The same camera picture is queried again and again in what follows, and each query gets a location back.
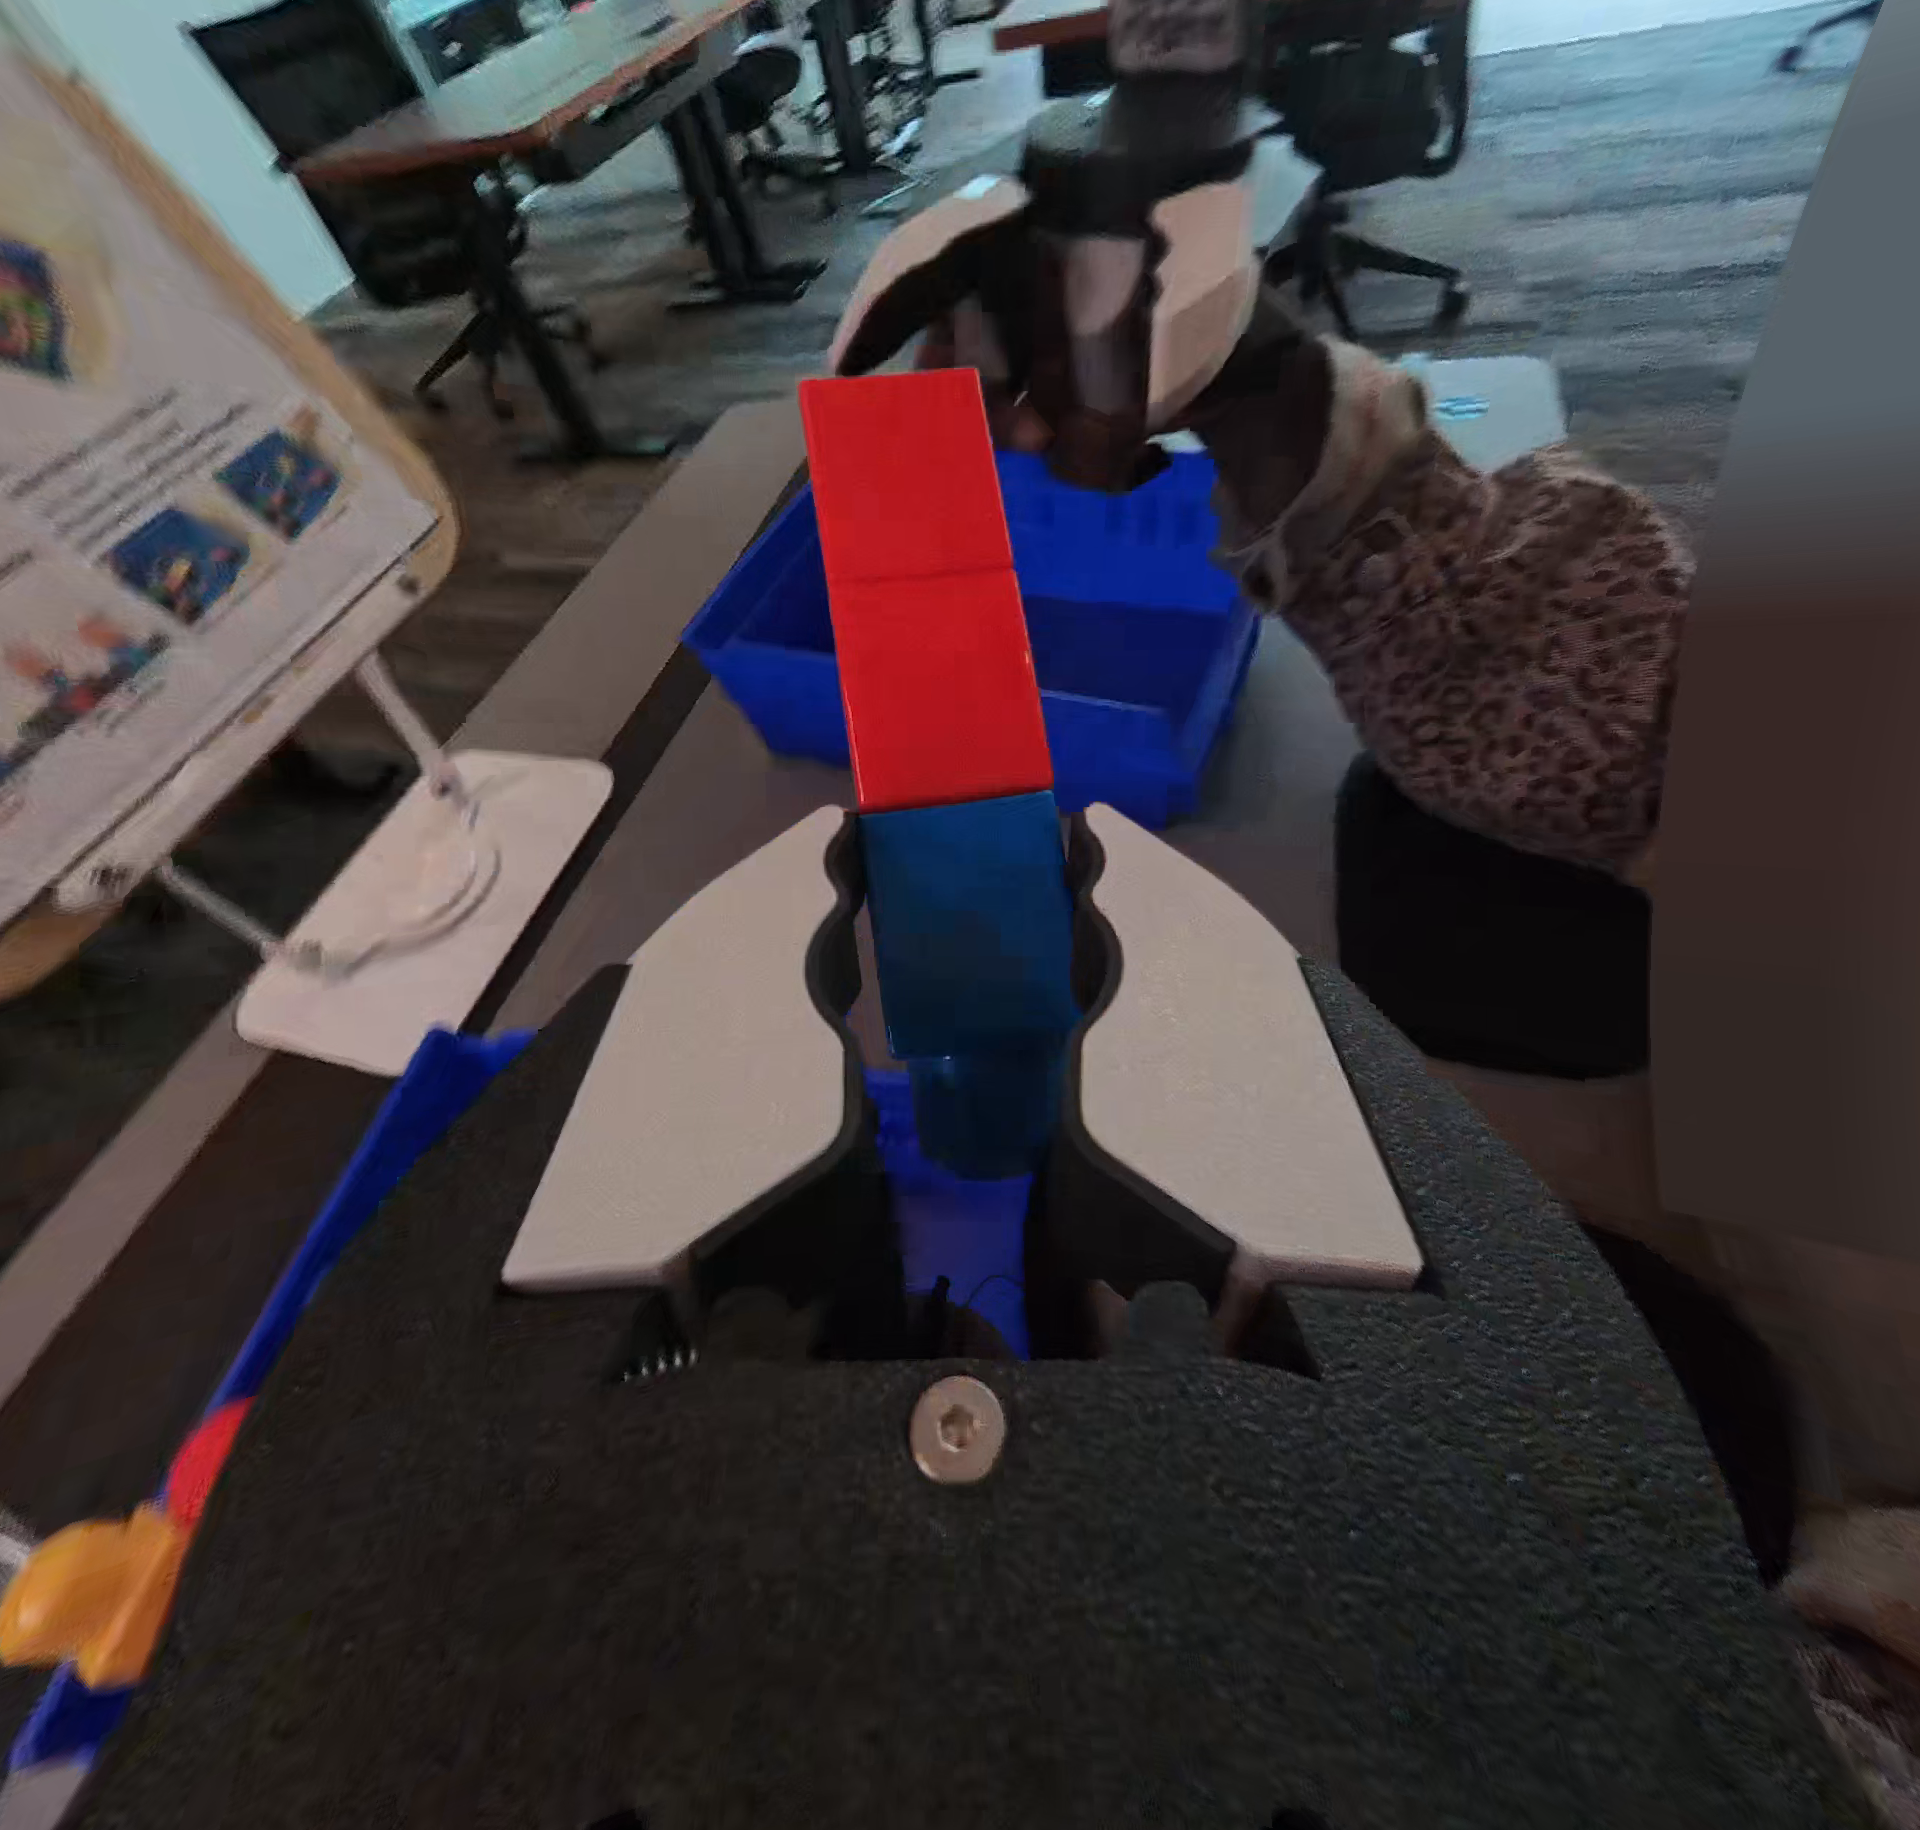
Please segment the person's black clothing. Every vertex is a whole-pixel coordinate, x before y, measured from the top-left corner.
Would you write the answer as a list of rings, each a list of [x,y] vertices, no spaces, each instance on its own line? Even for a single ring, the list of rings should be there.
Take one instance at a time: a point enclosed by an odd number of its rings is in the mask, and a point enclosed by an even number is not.
[[[1333,814],[1334,954],[1424,1057],[1549,1080],[1650,1062],[1650,896],[1429,817],[1372,755]]]

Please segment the person's right forearm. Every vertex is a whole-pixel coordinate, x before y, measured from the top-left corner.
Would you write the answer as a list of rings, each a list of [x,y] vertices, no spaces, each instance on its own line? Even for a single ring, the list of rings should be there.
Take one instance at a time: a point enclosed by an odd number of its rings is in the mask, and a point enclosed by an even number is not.
[[[1640,890],[1693,553],[1557,446],[1473,468],[1421,378],[1281,324],[1187,415],[1218,557],[1429,817]]]

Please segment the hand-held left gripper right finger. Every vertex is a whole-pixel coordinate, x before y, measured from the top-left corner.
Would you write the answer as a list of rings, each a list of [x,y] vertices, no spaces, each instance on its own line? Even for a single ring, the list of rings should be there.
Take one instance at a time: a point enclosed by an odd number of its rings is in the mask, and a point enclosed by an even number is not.
[[[1110,807],[1074,832],[1095,964],[1058,1255],[1112,1291],[1409,1291],[1422,1251],[1295,946]]]

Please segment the blue and red block tower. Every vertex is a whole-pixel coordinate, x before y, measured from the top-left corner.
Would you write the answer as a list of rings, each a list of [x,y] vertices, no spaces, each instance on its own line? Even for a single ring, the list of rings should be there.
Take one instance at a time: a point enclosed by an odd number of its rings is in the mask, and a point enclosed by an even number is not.
[[[973,372],[800,391],[877,989],[923,1156],[1037,1171],[1074,903],[1044,702]]]

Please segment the instruction poster on stand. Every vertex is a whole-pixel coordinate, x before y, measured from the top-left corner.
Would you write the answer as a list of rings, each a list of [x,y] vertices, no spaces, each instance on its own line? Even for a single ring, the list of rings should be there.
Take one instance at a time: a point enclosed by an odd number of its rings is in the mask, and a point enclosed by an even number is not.
[[[221,292],[245,329],[272,349],[341,420],[349,437],[385,463],[400,487],[420,500],[430,527],[363,598],[328,620],[289,658],[289,666],[252,688],[178,771],[158,783],[104,838],[32,903],[5,916],[2,995],[26,995],[48,979],[126,905],[132,886],[157,872],[158,860],[199,827],[209,811],[293,732],[325,693],[370,660],[397,626],[452,571],[461,547],[454,500],[430,459],[389,419],[367,384],[338,363],[328,344],[295,320],[265,282],[132,136],[84,77],[50,67],[42,56],[5,34],[5,73],[32,85],[60,111],[60,130],[84,140],[118,184],[146,211],[189,265]]]

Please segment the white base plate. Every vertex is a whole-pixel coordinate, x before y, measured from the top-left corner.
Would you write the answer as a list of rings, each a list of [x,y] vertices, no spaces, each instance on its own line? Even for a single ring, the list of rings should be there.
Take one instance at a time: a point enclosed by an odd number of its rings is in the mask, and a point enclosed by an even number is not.
[[[1567,440],[1560,376],[1545,359],[1408,355],[1399,364],[1422,387],[1429,426],[1476,471]]]

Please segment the blue plastic bin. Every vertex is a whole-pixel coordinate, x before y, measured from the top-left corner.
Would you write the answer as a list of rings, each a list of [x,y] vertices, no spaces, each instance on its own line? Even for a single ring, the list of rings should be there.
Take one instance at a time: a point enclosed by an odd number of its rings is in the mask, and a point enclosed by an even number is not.
[[[208,1378],[191,1378],[187,1404],[164,1421],[158,1454],[135,1459],[119,1501],[161,1502],[191,1524],[224,1461],[245,1413],[285,1350],[293,1324],[338,1262],[348,1243],[397,1190],[420,1156],[467,1113],[471,1102],[529,1044],[527,1031],[492,1037],[437,1029],[385,1091],[377,1110],[357,1121],[355,1146],[342,1156],[323,1196],[311,1199],[311,1220],[295,1243],[270,1257],[275,1279],[237,1323],[215,1326],[221,1360]],[[949,1285],[949,1312],[969,1312],[969,1329],[954,1338],[958,1355],[1025,1360],[1029,1334],[1020,1293],[1017,1220],[1026,1179],[969,1184],[923,1158],[903,1074],[873,1070],[868,1095],[877,1106],[880,1161],[899,1204],[907,1286],[926,1296]],[[93,1692],[71,1670],[5,1675],[5,1781],[53,1771],[81,1776],[123,1722],[131,1692]]]
[[[1257,643],[1257,611],[1214,562],[1212,462],[1176,453],[1145,487],[1091,496],[998,453],[1004,524],[1062,811],[1149,830],[1195,811]],[[809,489],[693,616],[683,643],[778,757],[849,764]]]

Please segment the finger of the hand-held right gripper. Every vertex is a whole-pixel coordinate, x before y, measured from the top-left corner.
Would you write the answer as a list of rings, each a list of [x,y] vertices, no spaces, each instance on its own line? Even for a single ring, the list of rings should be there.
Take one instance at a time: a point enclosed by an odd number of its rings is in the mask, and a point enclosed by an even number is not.
[[[1167,195],[1149,212],[1154,289],[1149,426],[1172,432],[1228,364],[1259,292],[1247,178]]]
[[[1039,378],[1050,369],[1044,265],[1025,187],[962,187],[887,235],[830,344],[830,376]]]

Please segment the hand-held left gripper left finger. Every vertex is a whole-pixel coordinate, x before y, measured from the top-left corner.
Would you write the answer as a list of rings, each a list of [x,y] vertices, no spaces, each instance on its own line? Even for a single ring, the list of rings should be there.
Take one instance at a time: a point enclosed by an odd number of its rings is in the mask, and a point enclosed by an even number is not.
[[[619,972],[501,1267],[508,1291],[662,1288],[837,1161],[861,1070],[851,814],[807,812]]]

